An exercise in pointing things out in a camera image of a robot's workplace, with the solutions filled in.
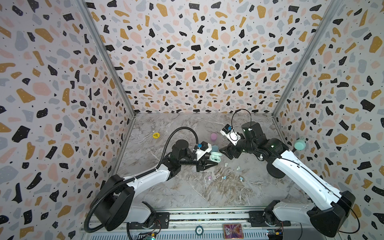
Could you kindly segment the mint green charging case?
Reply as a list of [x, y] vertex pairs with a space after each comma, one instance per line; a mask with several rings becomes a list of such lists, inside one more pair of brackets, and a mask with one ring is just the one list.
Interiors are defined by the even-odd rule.
[[221, 156], [223, 154], [222, 153], [219, 153], [219, 152], [211, 152], [210, 153], [210, 157], [209, 157], [209, 160], [212, 161], [212, 162], [215, 162], [215, 163], [220, 163], [221, 162]]

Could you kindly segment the blue charging case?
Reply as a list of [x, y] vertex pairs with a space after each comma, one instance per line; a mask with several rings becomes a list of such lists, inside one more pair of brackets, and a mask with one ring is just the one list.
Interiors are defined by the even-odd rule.
[[216, 145], [212, 146], [212, 152], [219, 152], [219, 147]]

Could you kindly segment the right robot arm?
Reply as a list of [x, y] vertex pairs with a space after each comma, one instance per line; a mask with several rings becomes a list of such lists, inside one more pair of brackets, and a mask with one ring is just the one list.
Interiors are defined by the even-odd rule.
[[292, 204], [274, 200], [264, 210], [263, 219], [269, 226], [282, 222], [312, 225], [324, 236], [333, 238], [353, 211], [355, 196], [341, 192], [317, 176], [302, 163], [281, 140], [267, 139], [259, 123], [242, 125], [242, 133], [226, 125], [220, 133], [230, 144], [220, 152], [229, 159], [237, 159], [242, 153], [253, 154], [267, 162], [267, 172], [276, 179], [289, 177], [312, 201], [310, 204]]

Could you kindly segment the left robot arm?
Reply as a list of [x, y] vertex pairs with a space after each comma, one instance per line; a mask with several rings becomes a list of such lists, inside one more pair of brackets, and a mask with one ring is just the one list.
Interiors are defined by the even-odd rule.
[[156, 210], [147, 202], [137, 202], [142, 192], [175, 177], [183, 165], [195, 166], [197, 172], [218, 165], [221, 153], [214, 152], [211, 144], [202, 142], [189, 148], [185, 140], [178, 140], [158, 167], [131, 177], [111, 176], [90, 205], [84, 230], [94, 233], [100, 229], [112, 231], [122, 223], [140, 224], [150, 228], [156, 222]]

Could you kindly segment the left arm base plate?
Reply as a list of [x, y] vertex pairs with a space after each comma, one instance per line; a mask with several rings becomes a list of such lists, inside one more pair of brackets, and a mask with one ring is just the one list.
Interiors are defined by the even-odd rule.
[[168, 229], [170, 223], [169, 212], [159, 212], [155, 215], [151, 214], [149, 220], [144, 223], [132, 222], [129, 224], [130, 230], [154, 230], [154, 229]]

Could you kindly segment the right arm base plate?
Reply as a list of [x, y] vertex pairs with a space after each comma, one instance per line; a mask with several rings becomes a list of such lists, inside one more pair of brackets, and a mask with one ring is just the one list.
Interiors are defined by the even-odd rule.
[[249, 211], [248, 222], [252, 227], [290, 227], [292, 224], [289, 221], [278, 221], [273, 219], [272, 222], [267, 222], [264, 211]]

